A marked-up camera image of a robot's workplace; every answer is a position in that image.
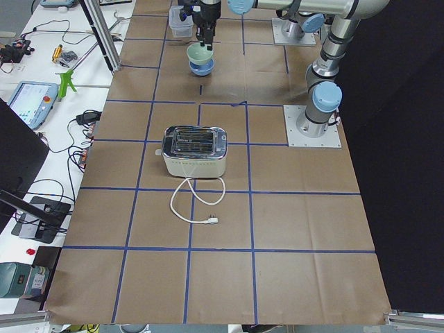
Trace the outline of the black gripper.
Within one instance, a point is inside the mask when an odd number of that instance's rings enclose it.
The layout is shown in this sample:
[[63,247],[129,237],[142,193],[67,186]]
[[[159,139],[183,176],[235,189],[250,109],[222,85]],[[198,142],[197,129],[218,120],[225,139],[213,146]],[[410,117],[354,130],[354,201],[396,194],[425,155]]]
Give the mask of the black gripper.
[[198,0],[195,4],[200,8],[194,13],[194,23],[198,26],[198,41],[208,51],[213,50],[214,29],[221,16],[221,0]]

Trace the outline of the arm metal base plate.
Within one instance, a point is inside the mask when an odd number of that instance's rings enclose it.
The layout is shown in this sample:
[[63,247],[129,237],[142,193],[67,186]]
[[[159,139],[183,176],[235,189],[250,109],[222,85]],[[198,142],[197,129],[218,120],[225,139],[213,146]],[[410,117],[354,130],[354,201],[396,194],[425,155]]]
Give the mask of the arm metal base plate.
[[295,148],[341,148],[339,130],[332,115],[327,123],[312,123],[305,105],[283,105],[288,146]]
[[316,40],[313,33],[302,31],[297,22],[273,18],[273,40],[275,45],[309,46],[314,47]]

